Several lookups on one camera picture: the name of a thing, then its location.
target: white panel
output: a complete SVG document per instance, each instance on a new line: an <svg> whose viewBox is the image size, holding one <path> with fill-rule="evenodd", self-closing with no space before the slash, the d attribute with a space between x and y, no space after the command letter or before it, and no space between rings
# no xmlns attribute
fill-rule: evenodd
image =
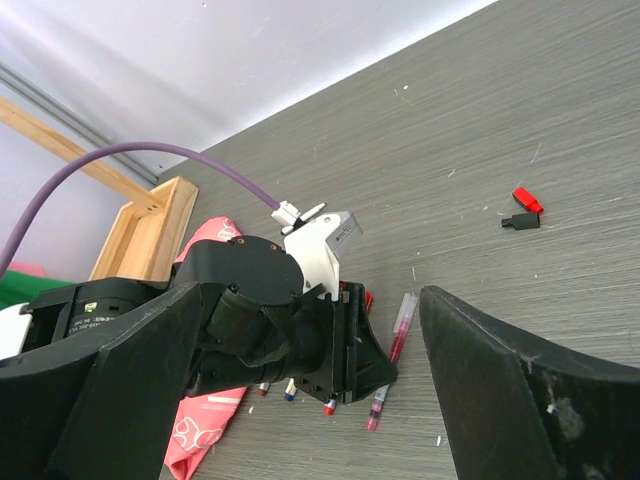
<svg viewBox="0 0 640 480"><path fill-rule="evenodd" d="M114 140L202 150L493 1L3 0L0 61Z"/></svg>
<svg viewBox="0 0 640 480"><path fill-rule="evenodd" d="M87 148L71 132L1 86L0 95ZM0 123L0 248L37 190L63 165L60 158ZM125 203L125 198L84 173L72 175L45 203L14 260L40 265L50 277L86 281Z"/></svg>

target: green object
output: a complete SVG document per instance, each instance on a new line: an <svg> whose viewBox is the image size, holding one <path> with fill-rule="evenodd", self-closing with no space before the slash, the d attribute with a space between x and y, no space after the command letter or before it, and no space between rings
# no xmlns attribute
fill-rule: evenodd
<svg viewBox="0 0 640 480"><path fill-rule="evenodd" d="M44 290L66 287L69 282L51 278L33 277L24 273L8 271L0 278L0 310L34 300Z"/></svg>

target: black cap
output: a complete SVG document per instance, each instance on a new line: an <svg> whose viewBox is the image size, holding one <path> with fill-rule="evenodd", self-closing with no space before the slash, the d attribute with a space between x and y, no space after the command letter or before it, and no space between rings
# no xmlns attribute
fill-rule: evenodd
<svg viewBox="0 0 640 480"><path fill-rule="evenodd" d="M514 230L528 230L540 228L540 215L537 213L519 213L511 218L502 219L503 227L513 227Z"/></svg>

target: gray wooden table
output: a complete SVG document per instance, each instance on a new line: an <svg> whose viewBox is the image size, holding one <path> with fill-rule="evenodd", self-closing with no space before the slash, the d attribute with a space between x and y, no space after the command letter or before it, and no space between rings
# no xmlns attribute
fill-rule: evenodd
<svg viewBox="0 0 640 480"><path fill-rule="evenodd" d="M640 4L503 0L212 148L278 199L356 213L344 278L374 293L381 344L402 295L436 284L549 340L640 366ZM280 241L269 211L186 162L189 225L228 215ZM518 185L542 228L500 227ZM419 327L379 431L338 408L251 391L196 478L451 479Z"/></svg>

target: pink object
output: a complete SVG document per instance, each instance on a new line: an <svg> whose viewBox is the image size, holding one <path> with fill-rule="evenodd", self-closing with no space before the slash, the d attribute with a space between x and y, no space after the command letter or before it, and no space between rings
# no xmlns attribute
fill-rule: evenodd
<svg viewBox="0 0 640 480"><path fill-rule="evenodd" d="M176 261L183 261L191 245L198 240L226 242L238 235L241 235L240 231L227 217L212 218L196 231ZM189 480L193 476L209 449L222 436L246 390L245 387L234 388L180 402L164 457L164 463L174 477Z"/></svg>
<svg viewBox="0 0 640 480"><path fill-rule="evenodd" d="M32 277L44 277L44 269L38 265L31 265L30 263L11 262L9 264L9 270L14 272L24 273L31 275Z"/></svg>

